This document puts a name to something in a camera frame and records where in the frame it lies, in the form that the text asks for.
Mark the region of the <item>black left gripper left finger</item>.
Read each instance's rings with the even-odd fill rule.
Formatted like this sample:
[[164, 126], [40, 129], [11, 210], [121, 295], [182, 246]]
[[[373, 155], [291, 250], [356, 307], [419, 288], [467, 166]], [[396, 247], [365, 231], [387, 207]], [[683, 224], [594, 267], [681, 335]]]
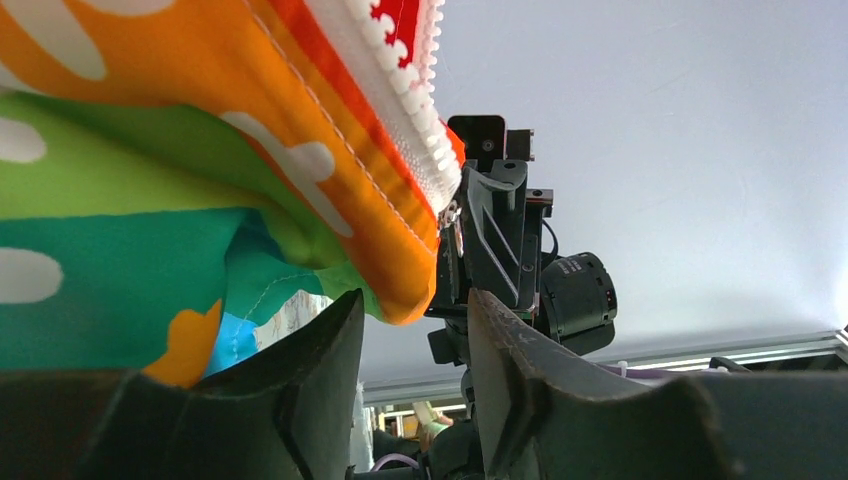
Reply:
[[185, 389], [137, 370], [5, 371], [5, 479], [342, 479], [361, 291]]

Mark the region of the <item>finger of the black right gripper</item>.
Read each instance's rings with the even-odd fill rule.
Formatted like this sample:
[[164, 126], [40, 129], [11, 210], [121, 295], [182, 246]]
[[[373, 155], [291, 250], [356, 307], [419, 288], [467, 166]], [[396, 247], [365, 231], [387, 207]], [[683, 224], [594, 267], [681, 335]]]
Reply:
[[441, 232], [437, 258], [436, 293], [427, 309], [433, 318], [458, 317], [467, 302], [467, 275], [462, 236], [456, 224]]
[[471, 160], [463, 169], [460, 200], [464, 262], [472, 287], [506, 305], [520, 298], [527, 165], [494, 160], [488, 170]]

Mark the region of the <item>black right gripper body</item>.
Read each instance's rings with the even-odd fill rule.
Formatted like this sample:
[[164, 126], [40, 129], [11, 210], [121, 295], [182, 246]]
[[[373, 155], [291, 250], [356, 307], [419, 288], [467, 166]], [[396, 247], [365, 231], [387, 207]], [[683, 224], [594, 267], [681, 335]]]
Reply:
[[[525, 194], [524, 235], [522, 250], [522, 271], [520, 277], [520, 298], [517, 305], [506, 305], [520, 319], [534, 322], [541, 315], [540, 276], [543, 270], [545, 254], [542, 252], [541, 237], [546, 219], [551, 216], [554, 202], [553, 191], [550, 189], [530, 189]], [[464, 239], [461, 229], [462, 205], [460, 194], [448, 209], [448, 219], [451, 225], [456, 224], [462, 236], [464, 259]], [[468, 313], [470, 291], [477, 289], [471, 286], [467, 275], [467, 302], [458, 317], [441, 318], [444, 327], [427, 335], [427, 341], [432, 358], [439, 365], [452, 364], [459, 366], [470, 360], [468, 347]]]

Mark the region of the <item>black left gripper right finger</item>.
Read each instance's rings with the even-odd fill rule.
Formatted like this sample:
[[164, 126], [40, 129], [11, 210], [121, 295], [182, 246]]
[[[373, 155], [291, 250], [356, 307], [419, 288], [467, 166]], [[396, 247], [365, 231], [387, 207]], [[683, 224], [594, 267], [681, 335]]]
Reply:
[[469, 299], [476, 422], [490, 479], [843, 479], [841, 373], [605, 370], [486, 291]]

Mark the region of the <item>rainbow red white kids jacket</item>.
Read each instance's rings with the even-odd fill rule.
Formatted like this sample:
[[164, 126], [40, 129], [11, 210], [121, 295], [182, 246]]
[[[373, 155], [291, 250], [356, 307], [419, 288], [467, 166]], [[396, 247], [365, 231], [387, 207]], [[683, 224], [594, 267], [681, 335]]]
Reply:
[[436, 292], [438, 1], [5, 1], [1, 365], [190, 386], [295, 295]]

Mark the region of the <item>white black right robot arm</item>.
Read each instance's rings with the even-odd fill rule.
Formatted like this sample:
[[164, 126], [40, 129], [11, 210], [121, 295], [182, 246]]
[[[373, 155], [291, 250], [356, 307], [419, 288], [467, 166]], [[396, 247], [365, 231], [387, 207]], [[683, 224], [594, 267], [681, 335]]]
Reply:
[[565, 380], [615, 334], [618, 302], [600, 259], [544, 251], [553, 205], [517, 160], [471, 161], [447, 209], [428, 314], [434, 360], [464, 368], [468, 418], [420, 457], [426, 479], [620, 479], [598, 427], [578, 432]]

